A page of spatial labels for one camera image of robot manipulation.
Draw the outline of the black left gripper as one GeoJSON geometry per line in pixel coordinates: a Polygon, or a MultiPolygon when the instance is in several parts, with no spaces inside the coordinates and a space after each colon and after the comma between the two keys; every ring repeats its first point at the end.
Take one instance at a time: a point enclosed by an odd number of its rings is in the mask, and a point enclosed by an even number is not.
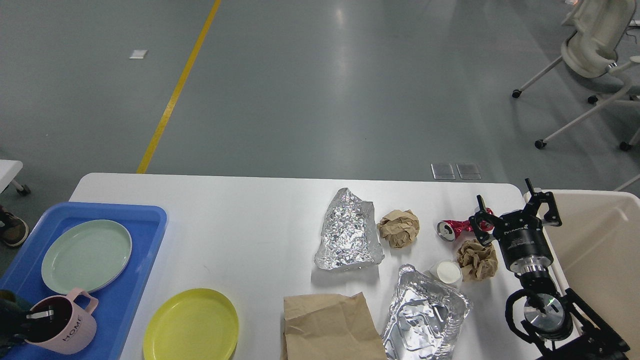
{"type": "Polygon", "coordinates": [[[54,309],[28,312],[31,307],[32,304],[26,300],[0,301],[0,344],[2,346],[15,346],[25,342],[26,330],[22,328],[21,324],[26,319],[28,321],[52,321],[55,317],[54,309]]]}

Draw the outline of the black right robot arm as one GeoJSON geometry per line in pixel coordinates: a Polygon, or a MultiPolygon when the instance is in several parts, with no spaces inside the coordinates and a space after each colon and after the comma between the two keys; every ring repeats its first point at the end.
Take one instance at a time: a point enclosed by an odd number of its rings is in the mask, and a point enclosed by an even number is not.
{"type": "Polygon", "coordinates": [[[523,208],[489,213],[478,194],[471,230],[485,248],[496,240],[508,271],[521,289],[507,297],[505,321],[518,338],[533,344],[542,360],[626,360],[630,346],[573,289],[560,293],[550,274],[554,256],[544,226],[560,227],[551,191],[535,191],[526,178],[529,199],[523,208]]]}

